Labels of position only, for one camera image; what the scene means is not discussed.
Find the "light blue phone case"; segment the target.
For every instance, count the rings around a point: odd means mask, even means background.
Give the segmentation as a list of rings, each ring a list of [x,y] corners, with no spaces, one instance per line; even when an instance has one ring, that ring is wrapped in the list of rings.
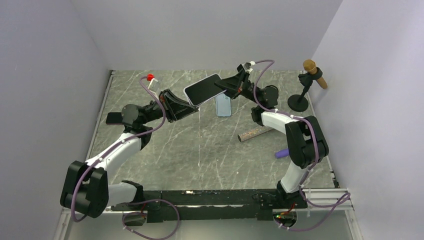
[[[215,107],[218,117],[230,117],[232,115],[231,99],[224,93],[215,97]]]

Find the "black phone purple frame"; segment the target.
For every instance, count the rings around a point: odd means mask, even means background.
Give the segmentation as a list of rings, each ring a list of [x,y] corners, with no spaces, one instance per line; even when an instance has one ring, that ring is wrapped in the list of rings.
[[[121,112],[109,112],[105,119],[106,125],[122,125],[123,116]]]

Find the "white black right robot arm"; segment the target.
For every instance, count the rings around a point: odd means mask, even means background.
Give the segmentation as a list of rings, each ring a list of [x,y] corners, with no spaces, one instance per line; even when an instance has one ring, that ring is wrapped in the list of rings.
[[[253,122],[285,134],[291,162],[277,184],[275,199],[280,207],[288,208],[295,202],[295,193],[302,194],[307,172],[328,155],[329,147],[314,116],[298,117],[282,113],[276,109],[278,88],[274,85],[257,87],[249,76],[247,71],[241,70],[234,76],[216,80],[214,84],[231,99],[243,96],[256,103],[257,106],[251,110]]]

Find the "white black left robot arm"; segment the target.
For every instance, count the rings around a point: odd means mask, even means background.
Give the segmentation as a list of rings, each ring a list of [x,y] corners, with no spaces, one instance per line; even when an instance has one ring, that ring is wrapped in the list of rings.
[[[148,105],[127,104],[120,112],[110,112],[107,122],[122,125],[123,133],[95,157],[70,164],[60,205],[70,209],[72,214],[78,212],[91,218],[97,218],[107,207],[119,204],[125,204],[131,210],[139,209],[145,201],[143,186],[129,180],[109,184],[109,175],[150,142],[152,133],[159,127],[149,127],[147,123],[155,120],[172,123],[198,110],[166,89]]]

